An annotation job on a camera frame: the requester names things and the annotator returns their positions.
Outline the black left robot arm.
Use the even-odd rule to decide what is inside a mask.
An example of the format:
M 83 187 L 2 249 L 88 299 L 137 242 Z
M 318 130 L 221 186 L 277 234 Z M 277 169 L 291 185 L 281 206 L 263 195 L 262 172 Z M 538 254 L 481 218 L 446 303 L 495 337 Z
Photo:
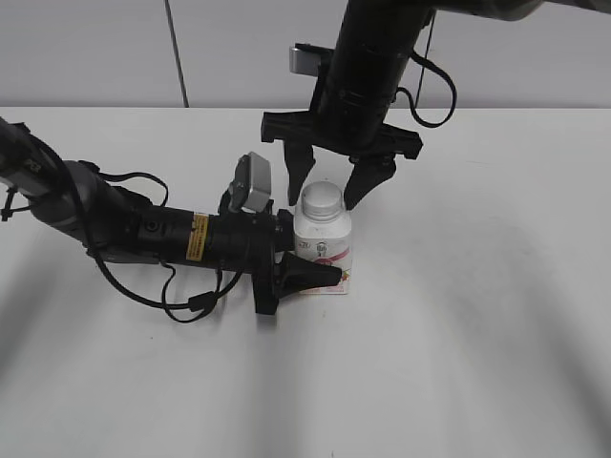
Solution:
M 147 301 L 178 323 L 208 316 L 243 275 L 252 281 L 256 311 L 268 316 L 282 298 L 334 286 L 343 276 L 338 267 L 294 254 L 292 214 L 274 209 L 271 167 L 256 153 L 238 160 L 218 213 L 207 215 L 155 204 L 127 189 L 125 176 L 64 160 L 26 125 L 3 122 L 1 180 L 36 219 L 78 240 L 104 276 L 113 263 L 213 270 L 211 291 L 182 303 Z

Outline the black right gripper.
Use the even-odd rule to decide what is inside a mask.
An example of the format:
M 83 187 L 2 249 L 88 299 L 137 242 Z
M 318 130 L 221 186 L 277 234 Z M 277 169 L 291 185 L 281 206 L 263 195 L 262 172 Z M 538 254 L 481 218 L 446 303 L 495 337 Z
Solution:
M 304 182 L 316 161 L 313 146 L 343 156 L 353 169 L 344 190 L 348 210 L 396 172 L 394 155 L 416 159 L 423 141 L 416 132 L 400 129 L 372 118 L 360 119 L 352 110 L 345 114 L 331 108 L 329 89 L 336 85 L 327 73 L 316 81 L 306 111 L 265 112 L 261 122 L 261 141 L 284 142 L 284 163 L 288 173 L 287 199 L 295 206 Z

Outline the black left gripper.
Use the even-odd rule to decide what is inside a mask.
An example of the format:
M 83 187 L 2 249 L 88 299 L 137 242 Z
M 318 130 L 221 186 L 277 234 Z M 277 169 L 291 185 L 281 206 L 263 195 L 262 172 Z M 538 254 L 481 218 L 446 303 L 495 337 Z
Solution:
M 260 315 L 276 314 L 279 301 L 294 294 L 337 285 L 341 269 L 304 260 L 284 253 L 294 248 L 292 241 L 293 214 L 280 209 L 273 211 L 271 199 L 260 213 L 230 210 L 230 195 L 225 193 L 219 204 L 219 214 L 211 221 L 209 255 L 219 280 L 224 272 L 233 278 L 226 286 L 218 286 L 221 298 L 228 294 L 242 275 L 251 277 L 255 311 Z

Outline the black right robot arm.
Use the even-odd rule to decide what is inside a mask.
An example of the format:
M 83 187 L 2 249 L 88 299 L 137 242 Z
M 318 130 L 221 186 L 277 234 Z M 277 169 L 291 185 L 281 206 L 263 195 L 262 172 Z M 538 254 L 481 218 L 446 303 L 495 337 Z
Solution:
M 413 119 L 434 129 L 416 112 L 415 98 L 400 80 L 409 62 L 437 74 L 452 94 L 451 77 L 416 52 L 420 32 L 437 12 L 448 11 L 516 22 L 540 7 L 538 1 L 350 1 L 334 48 L 297 43 L 290 50 L 291 70 L 315 77 L 305 111 L 263 114 L 261 139 L 284 145 L 287 198 L 299 199 L 315 165 L 314 150 L 345 156 L 353 169 L 343 192 L 352 210 L 374 188 L 392 178 L 396 159 L 417 159 L 423 142 L 418 133 L 386 123 L 398 94 L 409 101 Z

